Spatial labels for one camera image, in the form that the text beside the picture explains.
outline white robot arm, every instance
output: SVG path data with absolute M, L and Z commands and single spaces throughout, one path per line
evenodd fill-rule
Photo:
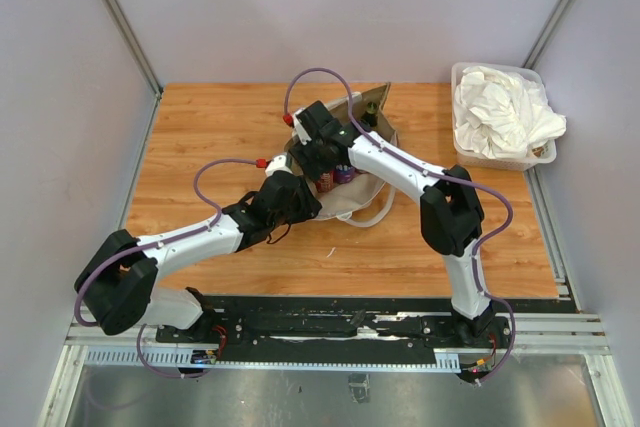
M 454 316 L 466 323 L 472 336 L 484 330 L 495 312 L 478 289 L 471 262 L 471 251 L 481 234 L 482 208 L 473 188 L 426 175 L 436 172 L 469 179 L 466 170 L 456 166 L 445 171 L 389 144 L 385 149 L 374 146 L 351 124 L 340 124 L 321 102 L 296 112 L 294 119 L 298 141 L 288 153 L 274 158 L 259 191 L 210 219 L 176 231 L 136 239 L 122 230 L 107 238 L 75 284 L 76 291 L 84 289 L 84 301 L 105 333 L 118 334 L 140 321 L 181 330 L 194 328 L 203 315 L 201 296 L 193 290 L 155 287 L 157 281 L 201 260 L 268 240 L 281 225 L 314 218 L 321 206 L 306 178 L 315 180 L 345 163 L 383 179 L 420 206 L 423 238 L 443 255 L 453 290 Z M 369 135 L 384 144 L 375 132 Z M 424 166 L 425 175 L 409 168 L 398 156 Z M 292 160 L 306 178 L 292 173 Z M 89 282 L 91 285 L 83 287 L 99 265 L 128 249 L 134 252 L 114 261 Z M 477 274 L 484 288 L 479 263 Z

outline translucent plastic container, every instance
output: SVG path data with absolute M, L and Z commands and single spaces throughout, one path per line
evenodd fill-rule
M 492 69 L 500 70 L 502 72 L 516 72 L 527 80 L 542 83 L 540 76 L 529 69 L 522 69 L 520 67 L 510 67 L 508 65 L 495 65 L 495 64 L 480 64 L 476 62 L 458 62 L 451 69 L 451 99 L 455 103 L 456 87 L 462 80 L 462 72 L 467 67 L 489 67 Z M 455 109 L 452 109 L 453 128 L 456 128 Z M 548 141 L 542 148 L 540 157 L 536 157 L 533 154 L 523 159 L 488 159 L 482 154 L 476 154 L 475 152 L 464 150 L 456 141 L 455 135 L 453 136 L 453 146 L 458 153 L 458 163 L 461 165 L 473 165 L 477 167 L 488 167 L 492 169 L 503 170 L 519 170 L 525 171 L 537 164 L 548 164 L 553 162 L 556 158 L 556 142 L 555 140 Z

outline wooden table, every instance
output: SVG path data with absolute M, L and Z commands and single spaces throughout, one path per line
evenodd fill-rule
M 364 91 L 379 84 L 355 84 Z M 130 211 L 134 235 L 175 229 L 213 215 L 193 193 L 203 164 L 225 157 L 271 158 L 290 135 L 282 122 L 284 84 L 171 84 L 164 93 Z M 292 107 L 344 95 L 339 84 L 300 84 Z M 448 84 L 393 84 L 385 113 L 403 149 L 428 162 L 452 166 L 451 88 Z M 515 209 L 512 226 L 483 248 L 490 290 L 509 297 L 556 297 L 531 198 L 523 175 L 471 168 L 474 180 L 501 191 Z M 202 190 L 221 205 L 260 187 L 264 171 L 224 165 L 201 179 Z M 504 207 L 480 193 L 485 232 L 499 225 Z M 371 217 L 378 196 L 356 219 Z M 391 212 L 370 229 L 338 220 L 293 226 L 277 245 L 205 260 L 162 281 L 206 293 L 448 296 L 442 258 L 420 235 L 419 208 L 399 193 Z

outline white cloth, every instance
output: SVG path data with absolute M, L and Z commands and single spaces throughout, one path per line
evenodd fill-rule
M 544 86 L 488 67 L 463 71 L 454 96 L 456 141 L 489 159 L 532 156 L 532 149 L 566 131 L 566 118 L 549 107 Z

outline wire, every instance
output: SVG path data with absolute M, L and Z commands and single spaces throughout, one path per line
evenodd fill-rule
M 269 240 L 267 240 L 267 244 L 268 245 L 273 245 L 273 244 L 277 244 L 278 242 L 280 242 L 282 239 L 284 239 L 287 234 L 289 233 L 289 231 L 291 230 L 291 222 L 289 222 L 287 224 L 287 230 L 285 230 L 284 234 L 282 234 L 280 237 L 278 237 L 276 240 L 273 240 L 271 238 L 271 234 L 269 234 Z
M 479 367 L 481 365 L 486 364 L 487 362 L 489 362 L 492 358 L 495 360 L 495 355 L 496 355 L 496 350 L 498 349 L 498 342 L 496 340 L 496 336 L 494 334 L 489 334 L 489 340 L 491 341 L 491 345 L 493 346 L 491 349 L 491 353 L 489 355 L 487 355 L 486 357 L 483 357 L 482 359 L 477 360 L 476 362 L 473 363 L 469 363 L 469 364 L 460 364 L 460 368 L 463 370 L 470 370 L 473 369 L 475 367 Z
M 491 355 L 489 356 L 490 359 L 493 359 L 492 360 L 493 365 L 491 366 L 493 368 L 496 366 L 496 352 L 498 350 L 498 339 L 494 334 L 489 334 L 489 340 L 491 340 L 491 343 L 493 344 L 493 352 L 491 352 Z
M 476 182 L 471 182 L 468 180 L 464 180 L 464 179 L 458 179 L 457 177 L 451 177 L 449 175 L 445 175 L 445 174 L 438 174 L 435 172 L 431 172 L 426 170 L 423 166 L 414 163 L 413 161 L 411 161 L 410 159 L 407 159 L 406 157 L 404 157 L 402 154 L 389 149 L 388 147 L 386 147 L 383 143 L 378 142 L 373 136 L 371 136 L 358 122 L 358 120 L 354 117 L 353 115 L 353 94 L 351 92 L 351 88 L 349 87 L 348 82 L 337 72 L 331 70 L 331 69 L 327 69 L 325 67 L 311 67 L 309 69 L 303 70 L 302 72 L 300 72 L 298 75 L 296 75 L 293 80 L 289 83 L 289 86 L 287 87 L 287 92 L 285 94 L 285 99 L 284 99 L 284 114 L 285 116 L 289 114 L 289 96 L 291 94 L 291 91 L 293 90 L 293 87 L 295 86 L 295 84 L 300 80 L 301 77 L 303 77 L 304 75 L 311 73 L 311 72 L 324 72 L 327 74 L 332 75 L 333 77 L 335 77 L 336 79 L 338 79 L 340 81 L 340 83 L 344 86 L 345 90 L 347 91 L 347 114 L 349 116 L 349 120 L 351 121 L 351 123 L 353 124 L 353 126 L 356 128 L 356 130 L 358 130 L 358 132 L 363 135 L 367 140 L 369 140 L 369 142 L 371 142 L 373 145 L 375 145 L 378 149 L 380 149 L 383 152 L 386 152 L 387 154 L 391 155 L 393 158 L 395 158 L 396 160 L 399 160 L 400 162 L 402 162 L 403 164 L 413 168 L 414 170 L 416 170 L 417 172 L 419 172 L 422 175 L 425 176 L 431 176 L 434 177 L 436 179 L 439 180 L 444 180 L 446 182 L 453 182 L 455 184 L 460 184 L 460 185 L 464 185 L 464 186 L 468 186 L 468 187 L 472 187 L 474 189 L 478 189 L 478 190 L 482 190 L 488 194 L 493 195 L 494 197 L 496 197 L 500 202 L 502 202 L 505 206 L 505 208 L 507 209 L 507 218 L 505 219 L 504 223 L 499 226 L 498 228 L 496 228 L 495 230 L 489 232 L 488 234 L 486 234 L 485 236 L 481 237 L 480 239 L 478 239 L 478 241 L 475 243 L 475 245 L 472 248 L 471 251 L 471 266 L 472 266 L 472 270 L 473 270 L 473 279 L 474 282 L 476 284 L 476 288 L 478 289 L 479 292 L 482 292 L 482 294 L 487 297 L 490 300 L 493 300 L 495 302 L 498 302 L 502 305 L 505 306 L 505 308 L 507 309 L 507 312 L 509 313 L 509 318 L 511 320 L 511 339 L 509 342 L 509 345 L 507 347 L 507 350 L 505 351 L 505 354 L 502 356 L 502 359 L 500 359 L 500 362 L 498 362 L 498 364 L 496 365 L 496 367 L 489 372 L 486 376 L 484 376 L 479 382 L 486 382 L 487 380 L 489 380 L 491 377 L 493 377 L 498 370 L 500 370 L 502 368 L 502 366 L 504 365 L 504 363 L 507 361 L 507 359 L 510 357 L 511 352 L 513 351 L 513 346 L 515 343 L 515 338 L 516 338 L 516 319 L 515 319 L 515 314 L 513 312 L 513 309 L 511 308 L 511 305 L 509 305 L 509 302 L 507 302 L 506 300 L 500 298 L 500 297 L 496 297 L 492 294 L 490 294 L 489 292 L 487 292 L 483 286 L 482 283 L 480 282 L 480 275 L 478 273 L 478 252 L 480 247 L 482 246 L 482 244 L 484 244 L 487 240 L 491 239 L 492 237 L 498 235 L 499 233 L 503 232 L 507 227 L 509 227 L 509 225 L 511 224 L 511 221 L 513 220 L 513 207 L 511 206 L 511 203 L 507 200 L 507 198 L 502 195 L 500 192 L 487 187 L 485 185 L 482 184 L 478 184 Z
M 229 336 L 227 335 L 227 329 L 225 329 L 221 325 L 214 326 L 212 330 L 215 330 L 220 334 L 220 343 L 218 344 L 218 354 L 216 355 L 216 362 L 217 362 L 218 360 L 220 360 L 220 357 L 222 357 L 222 351 L 227 346 L 227 340 L 229 339 Z
M 138 353 L 138 359 L 140 360 L 142 365 L 147 368 L 147 370 L 150 370 L 154 374 L 159 375 L 160 377 L 164 377 L 165 379 L 197 379 L 209 373 L 211 369 L 205 369 L 202 372 L 196 372 L 193 374 L 171 374 L 169 372 L 164 372 L 160 369 L 155 368 L 147 361 L 147 359 L 144 358 L 144 354 L 142 353 L 142 333 L 146 328 L 147 324 L 142 324 L 140 330 L 138 331 L 138 336 L 136 337 L 136 352 Z
M 85 384 L 84 384 L 84 422 L 83 422 L 83 426 L 84 427 L 89 427 L 89 407 L 94 407 L 98 410 L 105 410 L 108 412 L 118 412 L 120 410 L 124 410 L 124 409 L 128 409 L 129 407 L 132 407 L 135 404 L 138 404 L 140 402 L 142 402 L 143 400 L 145 400 L 147 397 L 149 397 L 149 395 L 151 394 L 151 392 L 145 392 L 143 394 L 140 394 L 138 397 L 136 397 L 133 400 L 130 400 L 128 402 L 122 403 L 122 404 L 117 404 L 117 405 L 106 405 L 101 403 L 100 401 L 98 401 L 95 396 L 93 395 L 93 392 L 91 390 L 91 378 L 94 377 L 97 374 L 93 374 L 93 375 L 89 375 L 86 379 L 85 379 Z
M 256 166 L 258 165 L 258 161 L 256 160 L 220 159 L 220 160 L 214 160 L 213 162 L 209 162 L 208 164 L 203 165 L 200 168 L 200 170 L 196 172 L 196 175 L 193 177 L 193 190 L 195 191 L 196 195 L 200 198 L 200 200 L 202 200 L 205 204 L 209 204 L 211 207 L 216 209 L 216 211 L 218 211 L 220 215 L 222 215 L 222 208 L 220 207 L 219 204 L 217 204 L 216 202 L 214 202 L 213 200 L 211 200 L 210 198 L 208 198 L 206 195 L 202 193 L 202 191 L 200 190 L 200 187 L 198 187 L 198 182 L 200 181 L 200 177 L 202 177 L 202 174 L 204 174 L 211 167 L 215 165 L 226 164 L 226 163 L 249 164 L 249 165 L 256 165 Z

